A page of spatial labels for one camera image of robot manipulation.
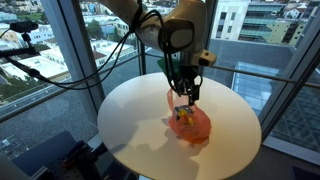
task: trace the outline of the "cable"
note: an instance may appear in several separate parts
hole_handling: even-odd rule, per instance
[[[93,85],[84,87],[84,88],[70,88],[70,87],[66,87],[66,86],[63,86],[63,85],[71,85],[71,84],[75,84],[75,83],[80,83],[80,82],[82,82],[82,81],[86,81],[85,79],[88,79],[89,77],[92,77],[93,74],[91,74],[90,76],[88,76],[88,77],[86,77],[86,78],[84,78],[84,79],[82,79],[82,80],[78,80],[78,81],[75,81],[75,82],[71,82],[71,83],[57,83],[57,82],[50,81],[48,78],[42,76],[42,75],[40,74],[40,72],[39,72],[38,70],[36,70],[36,69],[32,69],[32,68],[30,68],[30,67],[28,67],[28,66],[26,66],[26,65],[24,65],[24,64],[21,64],[21,63],[18,62],[18,61],[14,61],[13,59],[11,59],[11,58],[9,58],[9,57],[5,57],[5,58],[6,58],[10,63],[12,63],[12,64],[15,65],[16,67],[18,67],[19,69],[21,69],[22,71],[24,71],[25,73],[27,73],[27,74],[28,74],[29,76],[31,76],[31,77],[35,77],[35,78],[37,78],[37,79],[39,79],[39,80],[41,80],[41,81],[44,81],[44,82],[46,82],[46,83],[54,84],[54,85],[56,85],[56,86],[58,86],[58,87],[60,87],[60,88],[63,88],[63,89],[68,89],[68,90],[84,90],[84,89],[89,89],[89,88],[91,88],[91,87],[94,87],[94,86],[100,84],[103,80],[105,80],[105,79],[109,76],[109,74],[111,73],[111,71],[113,70],[113,68],[115,67],[115,65],[116,65],[116,63],[117,63],[117,61],[118,61],[118,59],[119,59],[120,52],[121,52],[121,50],[122,50],[122,48],[123,48],[123,45],[124,45],[124,43],[125,43],[125,41],[127,40],[127,38],[128,38],[129,35],[130,35],[130,33],[128,32],[128,33],[119,41],[119,43],[118,43],[118,45],[116,46],[116,48],[115,48],[115,49],[113,50],[113,52],[110,54],[110,57],[112,57],[112,55],[114,54],[114,52],[118,49],[119,45],[122,43],[122,44],[121,44],[121,47],[120,47],[120,50],[119,50],[119,53],[118,53],[118,55],[117,55],[117,57],[116,57],[116,59],[115,59],[115,62],[114,62],[114,64],[113,64],[111,70],[109,70],[109,72],[107,73],[107,75],[106,75],[102,80],[100,80],[99,82],[97,82],[97,83],[95,83],[95,84],[93,84]]]
[[[167,30],[166,30],[166,27],[164,25],[164,22],[163,22],[163,19],[162,19],[162,16],[161,14],[156,11],[156,10],[151,10],[150,12],[148,12],[143,18],[142,18],[142,21],[146,21],[147,19],[153,17],[153,16],[157,16],[159,18],[159,21],[160,21],[160,24],[161,24],[161,28],[162,28],[162,37],[164,39],[164,42],[162,42],[161,46],[162,46],[162,50],[164,52],[164,58],[165,58],[165,65],[166,65],[166,74],[169,75],[169,69],[171,71],[171,76],[172,76],[172,80],[173,80],[173,83],[174,85],[172,85],[171,81],[168,79],[168,83],[170,85],[170,87],[172,88],[173,91],[175,91],[179,96],[181,95],[181,92],[180,92],[180,89],[178,88],[178,80],[177,80],[177,77],[176,77],[176,74],[174,72],[174,66],[173,66],[173,62],[172,62],[172,56],[170,53],[167,53],[166,50],[169,46],[169,43],[170,41],[168,40],[168,37],[167,37]]]
[[[92,74],[90,74],[89,76],[77,80],[77,81],[73,81],[73,82],[69,82],[69,83],[59,83],[60,85],[72,85],[72,84],[76,84],[76,83],[81,83],[81,82],[85,82],[88,79],[90,79],[92,76],[94,76],[95,74],[99,73],[100,70],[102,70],[102,68],[104,68],[105,65],[107,65],[107,63],[110,61],[111,57],[113,56],[113,54],[115,53],[115,51],[118,49],[119,45],[121,44],[121,42],[125,42],[124,37],[121,38],[121,40],[118,42],[117,46],[115,47],[115,49],[111,52],[111,54],[109,55],[107,61],[105,63],[103,63],[95,72],[93,72]]]
[[[2,38],[2,36],[6,33],[6,32],[8,32],[10,30],[10,28],[9,29],[7,29],[7,30],[5,30],[1,35],[0,35],[0,39]]]

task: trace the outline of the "table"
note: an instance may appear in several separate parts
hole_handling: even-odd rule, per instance
[[[238,94],[204,78],[197,105],[211,119],[203,144],[178,139],[168,127],[171,111],[163,73],[133,78],[103,101],[98,129],[111,154],[131,170],[159,180],[225,179],[244,169],[261,143],[259,121]]]

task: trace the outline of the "glass window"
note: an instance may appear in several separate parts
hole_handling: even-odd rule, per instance
[[[319,70],[316,69],[308,82],[319,85],[319,80]],[[303,87],[269,134],[268,145],[272,147],[273,143],[278,144],[282,151],[290,147],[292,151],[289,151],[289,154],[319,165],[319,112],[320,89]]]
[[[232,30],[232,26],[229,26],[229,27],[228,27],[228,33],[230,33],[231,30]]]
[[[118,48],[108,61],[108,58],[115,50],[120,39],[129,31],[129,26],[119,17],[115,16],[107,7],[98,2],[79,1],[79,4],[80,7],[85,7],[87,9],[89,9],[88,7],[95,7],[92,11],[88,10],[82,12],[82,16],[87,24],[86,30],[97,68],[100,68],[105,64],[105,67],[102,70],[106,71],[107,69],[111,69],[114,63],[122,64],[119,67],[115,67],[106,80],[102,82],[102,87],[107,95],[121,83],[139,76],[138,59],[129,60],[138,54],[137,38],[135,34],[131,34],[124,43],[121,52],[120,48]],[[147,10],[152,9],[151,6],[150,8],[149,6],[146,6],[145,8],[147,8]],[[106,71],[101,74],[100,78],[104,79],[108,72],[109,71]]]
[[[232,15],[231,15],[231,20],[234,20],[235,17],[236,17],[236,13],[233,12]]]
[[[56,34],[63,34],[63,29],[60,26],[57,27],[57,24],[51,26],[50,23],[53,21],[48,20],[50,17],[49,19],[57,19],[58,22],[64,24],[62,23],[64,19],[59,19],[59,16],[55,14],[59,14],[61,9],[50,9],[54,11],[54,14],[52,12],[48,14],[48,11],[43,10],[40,1],[30,6],[17,6],[24,6],[28,11],[17,10],[13,13],[10,7],[2,9],[2,14],[11,15],[12,18],[0,23],[0,33],[8,29],[11,22],[26,20],[36,22],[39,28],[31,31],[29,35],[30,43],[36,48],[39,55],[21,54],[11,58],[39,70],[51,81],[77,80],[78,77],[74,76],[71,71],[74,71],[75,66],[79,64],[74,62],[75,59],[70,58],[72,52],[68,51],[73,47],[68,46],[64,41],[57,42]],[[28,46],[20,33],[10,30],[6,35],[0,40],[1,51]],[[71,38],[68,33],[64,33],[63,36],[64,39]],[[10,159],[14,158],[63,130],[69,131],[76,140],[85,141],[97,133],[93,123],[95,119],[88,110],[92,102],[86,101],[85,93],[87,92],[63,93],[64,91],[56,86],[26,76],[3,58],[1,58],[0,66],[0,118],[1,122],[4,121],[0,124],[0,153],[10,156]]]
[[[285,4],[274,4],[270,6],[268,3],[248,3],[235,1],[233,3],[224,3],[219,1],[216,19],[213,20],[213,29],[209,45],[209,51],[216,53],[217,61],[215,66],[223,66],[230,69],[238,69],[242,71],[258,73],[268,76],[281,77],[283,72],[288,67],[291,59],[296,55],[295,46],[301,41],[298,34],[301,33],[300,27],[305,27],[308,23],[308,18],[297,19],[294,25],[291,19],[285,19],[281,14],[286,13],[289,9],[285,9]],[[226,16],[235,17],[235,10],[237,17],[241,19],[232,26],[228,26],[227,31],[222,31],[223,25],[220,25],[221,19]],[[232,34],[228,34],[232,29],[239,29]],[[228,87],[234,87],[234,82],[239,78],[237,73],[230,71],[222,71],[219,69],[204,68],[204,75],[212,78]],[[266,97],[269,97],[273,92],[277,82],[269,80],[269,82],[262,83],[262,78],[257,78],[260,84],[255,87],[264,87],[260,90],[260,95],[264,94],[264,99],[259,103],[252,103],[256,108],[262,108],[266,104]],[[239,86],[251,88],[252,83],[238,83]]]
[[[227,13],[226,12],[222,12],[220,15],[220,19],[226,19]]]

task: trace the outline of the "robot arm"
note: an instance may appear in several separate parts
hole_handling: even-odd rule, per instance
[[[139,9],[134,0],[100,2],[128,25],[132,25]],[[145,15],[146,12],[142,12],[140,19]],[[147,19],[135,29],[135,33],[149,47],[169,54],[184,54],[180,59],[179,82],[175,87],[181,90],[181,94],[189,96],[189,105],[192,105],[199,98],[199,87],[194,84],[199,67],[211,66],[216,60],[215,54],[204,49],[206,6],[200,0],[180,0],[177,7],[162,19],[163,24],[156,16]]]

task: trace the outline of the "roof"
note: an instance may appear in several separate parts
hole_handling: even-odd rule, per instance
[[[215,65],[234,69],[238,61],[279,69],[287,67],[292,57],[291,47],[266,43],[211,40],[209,51],[217,55]],[[231,87],[233,73],[207,68],[204,75],[215,76],[215,80]]]
[[[46,41],[46,42],[48,42],[48,43],[57,43],[57,40],[56,40],[56,38],[50,38],[50,39],[46,39],[46,40],[44,40],[44,41]]]
[[[102,53],[99,53],[97,51],[93,51],[93,56],[94,56],[94,59],[97,60],[97,59],[100,59],[102,57],[105,57],[106,55],[102,54]]]
[[[266,66],[255,65],[239,61],[236,68],[247,72],[275,76],[279,73],[278,69]],[[254,112],[259,115],[262,108],[269,99],[272,91],[272,80],[257,76],[250,76],[235,73],[232,90],[238,93],[252,107]]]
[[[31,68],[37,69],[40,73],[47,78],[53,77],[55,75],[64,73],[68,71],[66,66],[62,66],[58,63],[52,62],[42,56],[35,56],[27,59],[23,59],[19,61],[20,63],[27,65]],[[21,79],[25,79],[27,74],[20,69],[16,68],[11,63],[6,63],[0,65],[0,67],[10,75],[15,75],[20,77]]]

